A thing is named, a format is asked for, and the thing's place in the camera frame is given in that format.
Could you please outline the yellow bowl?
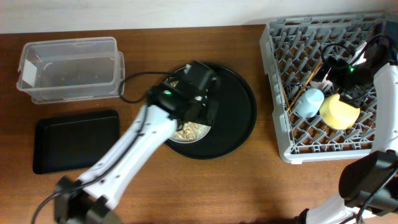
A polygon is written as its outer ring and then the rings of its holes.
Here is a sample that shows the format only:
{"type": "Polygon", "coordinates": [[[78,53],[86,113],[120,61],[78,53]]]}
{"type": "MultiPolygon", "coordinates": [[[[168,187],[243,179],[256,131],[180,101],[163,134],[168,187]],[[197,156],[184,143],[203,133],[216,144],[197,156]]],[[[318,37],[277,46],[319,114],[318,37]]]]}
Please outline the yellow bowl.
{"type": "Polygon", "coordinates": [[[337,130],[346,130],[358,119],[360,109],[340,101],[340,95],[325,98],[320,107],[320,116],[325,124],[337,130]]]}

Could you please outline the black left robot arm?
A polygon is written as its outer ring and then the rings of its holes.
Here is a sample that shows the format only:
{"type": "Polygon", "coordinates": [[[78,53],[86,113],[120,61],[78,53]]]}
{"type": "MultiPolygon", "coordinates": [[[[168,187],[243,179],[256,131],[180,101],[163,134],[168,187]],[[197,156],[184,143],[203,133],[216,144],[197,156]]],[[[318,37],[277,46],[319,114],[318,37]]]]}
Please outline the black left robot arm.
{"type": "Polygon", "coordinates": [[[133,177],[180,123],[214,123],[218,104],[211,99],[216,80],[166,81],[151,88],[134,122],[114,146],[72,182],[64,177],[54,195],[57,223],[120,223],[114,209],[133,177]]]}

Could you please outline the wooden chopstick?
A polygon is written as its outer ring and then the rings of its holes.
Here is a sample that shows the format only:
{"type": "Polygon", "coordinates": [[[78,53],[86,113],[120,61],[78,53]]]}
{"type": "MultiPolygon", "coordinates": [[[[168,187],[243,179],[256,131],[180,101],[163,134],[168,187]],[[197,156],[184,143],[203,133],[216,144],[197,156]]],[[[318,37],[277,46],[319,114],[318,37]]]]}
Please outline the wooden chopstick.
{"type": "Polygon", "coordinates": [[[322,66],[323,62],[322,60],[320,60],[317,64],[317,66],[314,68],[314,70],[312,71],[312,73],[310,74],[310,76],[306,79],[305,83],[303,84],[303,87],[300,89],[300,91],[297,93],[297,96],[294,98],[294,100],[292,101],[292,103],[290,104],[290,106],[288,107],[288,111],[290,113],[292,113],[292,109],[294,107],[294,104],[296,103],[296,101],[298,100],[298,98],[301,96],[301,94],[304,92],[304,90],[306,89],[307,85],[310,83],[310,81],[313,79],[313,77],[316,75],[316,73],[318,72],[318,70],[320,69],[320,67],[322,66]]]}
{"type": "Polygon", "coordinates": [[[287,98],[287,94],[285,92],[285,88],[283,86],[282,86],[282,92],[283,92],[285,104],[286,104],[286,107],[287,107],[287,111],[289,111],[290,110],[290,104],[289,104],[289,100],[287,98]]]}

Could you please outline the light blue cup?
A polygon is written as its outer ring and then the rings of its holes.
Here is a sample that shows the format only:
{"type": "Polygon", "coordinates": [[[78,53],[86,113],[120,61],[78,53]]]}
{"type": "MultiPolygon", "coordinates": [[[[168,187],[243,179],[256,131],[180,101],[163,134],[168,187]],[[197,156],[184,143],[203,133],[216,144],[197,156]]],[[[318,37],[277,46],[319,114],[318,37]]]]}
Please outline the light blue cup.
{"type": "Polygon", "coordinates": [[[304,118],[312,118],[318,113],[324,99],[325,97],[321,90],[317,88],[308,89],[298,98],[297,102],[300,102],[300,104],[296,113],[304,118]]]}

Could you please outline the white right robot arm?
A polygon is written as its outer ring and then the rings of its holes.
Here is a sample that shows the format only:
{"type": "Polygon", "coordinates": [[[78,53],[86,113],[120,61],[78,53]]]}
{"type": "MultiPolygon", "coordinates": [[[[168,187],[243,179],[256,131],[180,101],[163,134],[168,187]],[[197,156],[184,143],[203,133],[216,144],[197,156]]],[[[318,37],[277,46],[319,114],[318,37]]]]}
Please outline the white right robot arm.
{"type": "Polygon", "coordinates": [[[397,213],[397,22],[376,24],[350,62],[325,57],[328,79],[343,90],[373,85],[377,94],[376,132],[369,155],[343,170],[339,192],[321,206],[305,209],[294,223],[364,223],[397,213]]]}

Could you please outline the pink cup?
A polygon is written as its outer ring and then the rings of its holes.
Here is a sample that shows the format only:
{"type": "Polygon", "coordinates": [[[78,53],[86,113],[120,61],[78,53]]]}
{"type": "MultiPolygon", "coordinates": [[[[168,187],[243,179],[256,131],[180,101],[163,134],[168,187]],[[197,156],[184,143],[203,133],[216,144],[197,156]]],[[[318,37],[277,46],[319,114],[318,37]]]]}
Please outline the pink cup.
{"type": "Polygon", "coordinates": [[[329,71],[318,71],[310,81],[310,85],[321,91],[326,91],[326,88],[333,86],[333,83],[327,79],[328,75],[329,71]]]}

